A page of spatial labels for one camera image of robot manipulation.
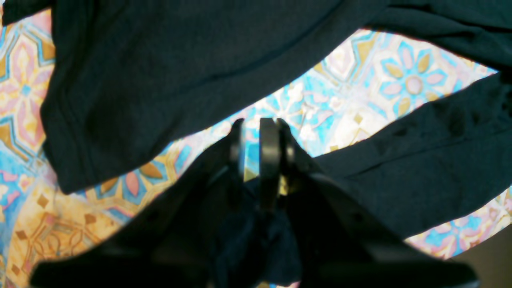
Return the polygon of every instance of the blue flower motif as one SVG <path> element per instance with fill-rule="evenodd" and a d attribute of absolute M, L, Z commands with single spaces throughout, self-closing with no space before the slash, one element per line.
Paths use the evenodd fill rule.
<path fill-rule="evenodd" d="M 419 51 L 415 58 L 413 48 L 402 42 L 398 54 L 400 63 L 392 58 L 381 61 L 384 72 L 394 80 L 382 83 L 380 93 L 388 100 L 398 98 L 393 110 L 401 117 L 428 101 L 441 98 L 432 87 L 443 86 L 447 74 L 441 69 L 431 71 L 434 58 L 431 49 Z"/>

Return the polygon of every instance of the black cloth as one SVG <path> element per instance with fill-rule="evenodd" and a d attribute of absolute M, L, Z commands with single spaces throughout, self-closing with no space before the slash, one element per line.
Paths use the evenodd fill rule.
<path fill-rule="evenodd" d="M 36 2 L 7 0 L 4 24 L 36 12 L 22 9 Z M 169 141 L 298 77 L 360 27 L 501 72 L 318 157 L 327 173 L 357 188 L 352 196 L 402 237 L 464 216 L 510 185 L 508 0 L 51 3 L 56 65 L 41 117 L 65 192 L 150 161 Z"/>

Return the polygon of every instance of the colorful fabric surface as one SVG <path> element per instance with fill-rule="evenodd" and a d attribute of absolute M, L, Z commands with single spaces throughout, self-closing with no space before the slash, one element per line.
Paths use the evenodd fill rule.
<path fill-rule="evenodd" d="M 39 107 L 54 65 L 50 11 L 0 32 L 0 287 L 23 287 L 42 259 L 99 243 L 176 181 L 246 118 L 246 177 L 258 173 L 261 117 L 281 117 L 317 156 L 351 145 L 427 101 L 495 71 L 431 44 L 359 30 L 307 73 L 213 127 L 170 143 L 153 161 L 71 196 L 59 192 L 41 144 Z M 450 258 L 510 224 L 512 194 L 407 240 Z"/>

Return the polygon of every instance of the mosaic pattern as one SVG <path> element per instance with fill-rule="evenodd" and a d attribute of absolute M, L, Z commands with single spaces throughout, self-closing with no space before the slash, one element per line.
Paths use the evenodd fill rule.
<path fill-rule="evenodd" d="M 254 177 L 261 117 L 284 118 L 316 156 L 365 139 L 427 101 L 494 73 L 428 43 L 360 30 L 272 95 L 170 143 L 135 171 L 63 196 L 41 152 L 39 107 L 55 57 L 50 27 L 45 11 L 0 31 L 0 288 L 24 287 L 38 261 L 75 255 L 114 233 L 239 117 L 247 119 L 246 174 Z M 507 190 L 471 215 L 407 241 L 450 258 L 509 225 L 511 212 Z"/>

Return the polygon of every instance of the black garment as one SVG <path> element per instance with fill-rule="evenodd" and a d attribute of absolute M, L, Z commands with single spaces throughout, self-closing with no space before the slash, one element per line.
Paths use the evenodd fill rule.
<path fill-rule="evenodd" d="M 27 2 L 7 0 L 4 24 Z M 512 2 L 489 2 L 55 0 L 44 150 L 65 192 L 97 184 L 292 81 L 359 27 L 402 33 L 502 71 L 318 157 L 409 236 L 510 184 Z"/>

